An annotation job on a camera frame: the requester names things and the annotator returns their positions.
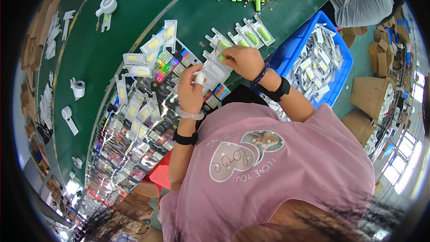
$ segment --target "gray shirt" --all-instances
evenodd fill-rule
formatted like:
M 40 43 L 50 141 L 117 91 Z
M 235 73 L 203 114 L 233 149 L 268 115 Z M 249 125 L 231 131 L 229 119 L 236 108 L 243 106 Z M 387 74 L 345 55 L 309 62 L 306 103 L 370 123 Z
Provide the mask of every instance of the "gray shirt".
M 393 10 L 393 0 L 330 0 L 338 27 L 358 27 L 380 23 Z

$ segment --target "pink t-shirt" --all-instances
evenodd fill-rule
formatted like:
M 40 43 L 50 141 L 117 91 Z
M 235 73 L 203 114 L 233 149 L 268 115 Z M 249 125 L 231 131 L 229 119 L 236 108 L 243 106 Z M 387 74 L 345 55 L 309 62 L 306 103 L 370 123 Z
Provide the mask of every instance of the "pink t-shirt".
M 230 103 L 203 121 L 182 187 L 161 199 L 158 218 L 164 241 L 229 241 L 289 199 L 328 212 L 366 207 L 373 189 L 372 163 L 329 105 L 301 123 Z

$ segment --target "worker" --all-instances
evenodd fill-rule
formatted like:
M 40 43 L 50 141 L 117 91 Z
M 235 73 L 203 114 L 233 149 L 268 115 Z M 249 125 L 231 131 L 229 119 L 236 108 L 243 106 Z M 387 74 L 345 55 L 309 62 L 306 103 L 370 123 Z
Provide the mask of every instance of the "worker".
M 389 20 L 403 2 L 393 0 L 329 0 L 320 8 L 337 27 L 358 27 Z
M 224 65 L 278 102 L 291 121 L 239 86 L 196 131 L 203 96 L 193 73 L 203 64 L 184 70 L 171 192 L 158 214 L 164 241 L 329 241 L 320 240 L 328 227 L 361 241 L 357 224 L 374 190 L 363 147 L 329 105 L 316 110 L 257 49 L 235 45 L 222 54 Z M 346 210 L 354 217 L 333 212 Z

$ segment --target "blue bracelet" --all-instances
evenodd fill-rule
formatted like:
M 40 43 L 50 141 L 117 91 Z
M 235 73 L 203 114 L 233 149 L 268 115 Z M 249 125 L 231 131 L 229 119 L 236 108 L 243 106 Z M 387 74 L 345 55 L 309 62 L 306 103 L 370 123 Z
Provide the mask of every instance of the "blue bracelet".
M 269 64 L 269 62 L 267 62 L 266 65 L 264 66 L 263 70 L 261 71 L 261 73 L 255 78 L 255 80 L 253 80 L 251 82 L 251 85 L 255 86 L 257 83 L 259 83 L 261 81 L 261 79 L 266 75 L 269 68 L 270 68 L 270 64 Z

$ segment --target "hand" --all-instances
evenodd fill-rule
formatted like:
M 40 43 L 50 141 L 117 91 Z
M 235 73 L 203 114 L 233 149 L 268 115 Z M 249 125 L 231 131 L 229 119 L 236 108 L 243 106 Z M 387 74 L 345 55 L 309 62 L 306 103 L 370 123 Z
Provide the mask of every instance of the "hand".
M 203 64 L 187 68 L 182 72 L 178 84 L 178 99 L 181 110 L 191 114 L 199 114 L 203 105 L 203 86 L 191 83 L 196 78 L 193 73 L 202 70 L 202 68 Z
M 249 81 L 255 80 L 264 69 L 260 52 L 251 47 L 234 45 L 222 52 L 225 59 L 222 63 L 233 68 L 237 74 Z

